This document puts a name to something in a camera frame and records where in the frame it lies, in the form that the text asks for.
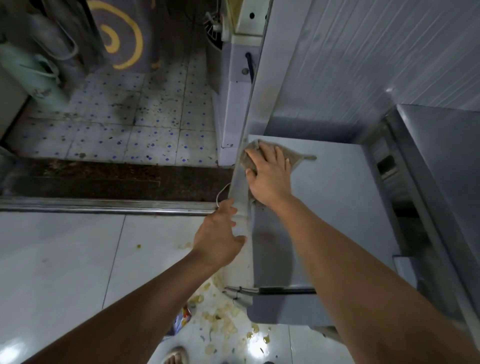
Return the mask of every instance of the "corrugated metal wall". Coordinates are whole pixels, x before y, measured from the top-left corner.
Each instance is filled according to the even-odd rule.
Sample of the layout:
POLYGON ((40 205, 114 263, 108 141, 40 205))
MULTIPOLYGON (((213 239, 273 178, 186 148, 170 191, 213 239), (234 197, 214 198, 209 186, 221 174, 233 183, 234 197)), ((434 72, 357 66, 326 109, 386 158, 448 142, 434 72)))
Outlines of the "corrugated metal wall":
POLYGON ((313 0, 265 134, 348 141, 394 104, 480 111, 479 8, 313 0))

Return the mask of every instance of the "person's left arm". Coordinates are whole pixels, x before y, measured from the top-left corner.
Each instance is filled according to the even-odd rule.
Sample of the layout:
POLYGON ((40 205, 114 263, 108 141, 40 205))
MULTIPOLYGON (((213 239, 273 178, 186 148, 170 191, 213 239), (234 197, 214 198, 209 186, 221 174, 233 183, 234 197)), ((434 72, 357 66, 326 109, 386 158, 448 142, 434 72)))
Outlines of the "person's left arm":
POLYGON ((190 296, 240 252, 233 236, 233 200, 205 217, 193 249, 181 261, 25 361, 39 363, 146 363, 190 296))

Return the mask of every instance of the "person's left hand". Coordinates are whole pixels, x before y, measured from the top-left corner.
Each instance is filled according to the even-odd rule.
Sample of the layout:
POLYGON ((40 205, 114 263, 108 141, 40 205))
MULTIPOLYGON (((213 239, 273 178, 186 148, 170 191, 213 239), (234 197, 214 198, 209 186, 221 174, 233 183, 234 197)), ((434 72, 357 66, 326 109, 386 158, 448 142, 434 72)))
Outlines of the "person's left hand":
POLYGON ((220 269, 230 264, 247 241, 243 235, 233 236, 233 199, 220 202, 218 210, 205 217, 193 239, 192 253, 199 254, 209 265, 220 269))

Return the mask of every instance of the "forearm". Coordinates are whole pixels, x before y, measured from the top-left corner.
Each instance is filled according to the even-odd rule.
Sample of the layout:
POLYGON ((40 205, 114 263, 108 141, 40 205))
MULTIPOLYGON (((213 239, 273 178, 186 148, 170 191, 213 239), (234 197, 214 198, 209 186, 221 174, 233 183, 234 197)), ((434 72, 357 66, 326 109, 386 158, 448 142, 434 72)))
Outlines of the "forearm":
POLYGON ((463 335, 418 292, 300 200, 286 198, 274 210, 358 363, 405 362, 412 355, 478 360, 463 335))
POLYGON ((215 270, 191 252, 26 363, 146 363, 182 306, 215 270))

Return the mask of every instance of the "person's right arm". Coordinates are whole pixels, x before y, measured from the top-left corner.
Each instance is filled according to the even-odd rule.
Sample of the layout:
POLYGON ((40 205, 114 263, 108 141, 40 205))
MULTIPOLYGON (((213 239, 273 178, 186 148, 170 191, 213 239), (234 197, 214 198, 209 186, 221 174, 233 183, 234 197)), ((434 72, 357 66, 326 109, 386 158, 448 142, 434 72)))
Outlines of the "person's right arm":
POLYGON ((421 294, 290 191, 290 163, 260 143, 253 196, 277 213, 356 363, 480 363, 472 343, 421 294))

